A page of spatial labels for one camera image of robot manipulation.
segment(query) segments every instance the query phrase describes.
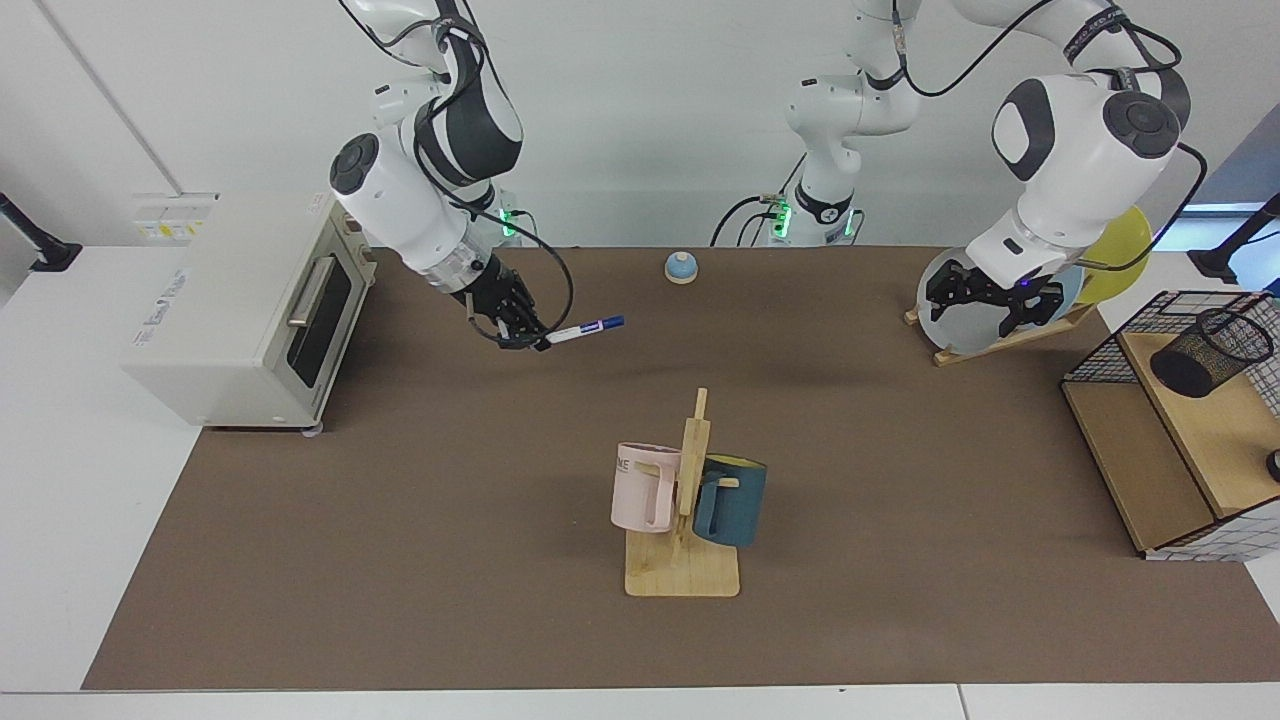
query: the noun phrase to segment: black mesh pen holder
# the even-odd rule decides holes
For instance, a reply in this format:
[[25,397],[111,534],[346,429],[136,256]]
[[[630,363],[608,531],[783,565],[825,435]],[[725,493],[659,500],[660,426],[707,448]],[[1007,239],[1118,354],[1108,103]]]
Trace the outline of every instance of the black mesh pen holder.
[[1233,310],[1206,310],[1151,357],[1151,370],[1178,395],[1206,397],[1275,354],[1267,331]]

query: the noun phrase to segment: oven handle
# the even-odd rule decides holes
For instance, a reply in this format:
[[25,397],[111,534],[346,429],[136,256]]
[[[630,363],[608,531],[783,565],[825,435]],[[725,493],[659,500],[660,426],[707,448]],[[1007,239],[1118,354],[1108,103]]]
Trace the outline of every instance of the oven handle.
[[302,287],[302,295],[298,296],[293,311],[289,313],[291,328],[306,328],[315,320],[316,310],[320,309],[320,299],[324,297],[324,290],[329,286],[329,278],[333,277],[337,265],[338,259],[332,255],[321,258],[311,265],[311,275]]

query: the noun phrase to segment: white plate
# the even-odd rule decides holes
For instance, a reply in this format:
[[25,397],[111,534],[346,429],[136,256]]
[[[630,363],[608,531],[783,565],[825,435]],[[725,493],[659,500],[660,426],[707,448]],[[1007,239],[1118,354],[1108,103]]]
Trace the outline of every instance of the white plate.
[[[950,350],[956,355],[974,355],[1000,341],[1000,324],[1009,316],[1009,310],[982,302],[972,302],[969,305],[948,307],[934,322],[929,311],[932,304],[929,304],[924,295],[929,284],[929,278],[950,260],[956,260],[965,268],[974,266],[974,263],[965,255],[963,247],[952,247],[929,263],[929,266],[924,269],[924,275],[920,277],[920,286],[915,292],[916,307],[920,309],[920,328],[924,329],[924,334],[928,336],[929,341],[940,348]],[[1075,304],[1075,299],[1080,296],[1080,290],[1084,288],[1084,269],[1071,265],[1055,275],[1053,282],[1062,283],[1062,306],[1059,307],[1050,322],[1056,322],[1071,311],[1071,305]],[[1021,327],[1032,328],[1036,325],[1028,323]]]

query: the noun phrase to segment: mug handle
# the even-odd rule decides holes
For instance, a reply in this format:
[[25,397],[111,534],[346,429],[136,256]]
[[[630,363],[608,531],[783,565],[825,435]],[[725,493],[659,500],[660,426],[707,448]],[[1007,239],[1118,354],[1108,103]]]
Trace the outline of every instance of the mug handle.
[[717,536],[716,497],[723,480],[724,473],[719,470],[708,470],[703,474],[701,492],[698,496],[698,511],[694,512],[694,529],[707,539],[713,539]]
[[[649,492],[645,495],[644,524],[650,530],[657,530],[660,528],[669,527],[671,489],[675,488],[676,484],[675,468],[655,465],[653,462],[636,462],[636,470],[644,473],[645,475],[649,475],[650,478],[655,478],[654,482],[649,483]],[[667,512],[663,518],[659,518],[658,511],[662,509],[666,509]]]

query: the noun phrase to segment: pink mug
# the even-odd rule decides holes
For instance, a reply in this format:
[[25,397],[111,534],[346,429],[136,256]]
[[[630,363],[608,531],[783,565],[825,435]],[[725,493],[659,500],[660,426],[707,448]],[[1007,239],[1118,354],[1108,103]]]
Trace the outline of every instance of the pink mug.
[[676,515],[680,451],[623,442],[613,474],[613,524],[637,533],[666,533]]

